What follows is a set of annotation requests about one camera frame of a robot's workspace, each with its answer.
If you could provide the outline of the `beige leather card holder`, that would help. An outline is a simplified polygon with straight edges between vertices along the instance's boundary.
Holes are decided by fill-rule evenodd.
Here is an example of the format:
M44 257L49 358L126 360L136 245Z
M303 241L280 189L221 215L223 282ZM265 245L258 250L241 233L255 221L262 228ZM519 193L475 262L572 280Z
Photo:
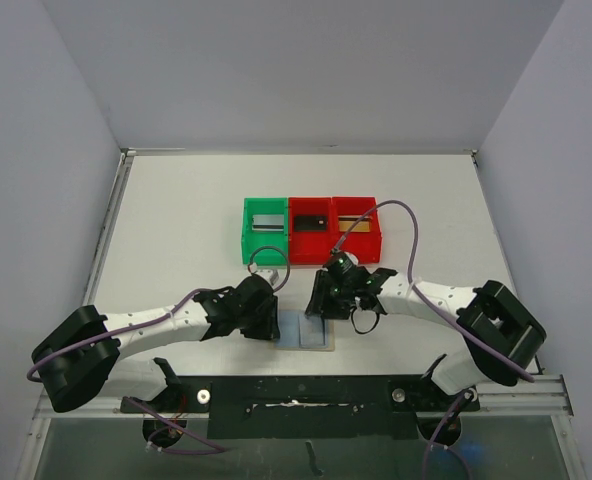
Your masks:
M304 311L278 312L280 338L274 348L290 351L333 351L333 324L319 316L307 316Z

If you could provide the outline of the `gold card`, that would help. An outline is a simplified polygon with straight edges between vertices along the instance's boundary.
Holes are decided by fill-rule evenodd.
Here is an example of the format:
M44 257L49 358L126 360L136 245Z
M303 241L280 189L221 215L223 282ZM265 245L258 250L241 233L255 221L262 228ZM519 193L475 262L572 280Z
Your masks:
M372 220L370 217L360 216L339 216L338 230L340 233L357 232L370 233L372 231Z

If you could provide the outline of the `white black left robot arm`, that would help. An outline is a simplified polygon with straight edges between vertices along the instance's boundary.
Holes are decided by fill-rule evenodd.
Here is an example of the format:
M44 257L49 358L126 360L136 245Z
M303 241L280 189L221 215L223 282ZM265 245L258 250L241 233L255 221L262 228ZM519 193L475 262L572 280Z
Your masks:
M281 286L276 271L260 270L235 287L195 289L170 306L123 314L81 306L34 349L26 377L43 385L57 413L97 396L153 400L175 384L175 374L163 358L137 361L135 355L233 332L276 340L276 291Z

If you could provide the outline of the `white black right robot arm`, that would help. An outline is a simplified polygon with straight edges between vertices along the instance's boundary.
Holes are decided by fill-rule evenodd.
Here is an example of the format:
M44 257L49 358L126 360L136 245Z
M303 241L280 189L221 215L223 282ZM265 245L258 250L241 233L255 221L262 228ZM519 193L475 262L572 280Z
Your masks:
M487 380L507 387L535 380L528 367L546 339L545 330L500 282L455 287L363 266L316 272L307 315L347 320L358 310L378 318L403 315L443 322L456 330L465 346L429 368L431 381L446 395Z

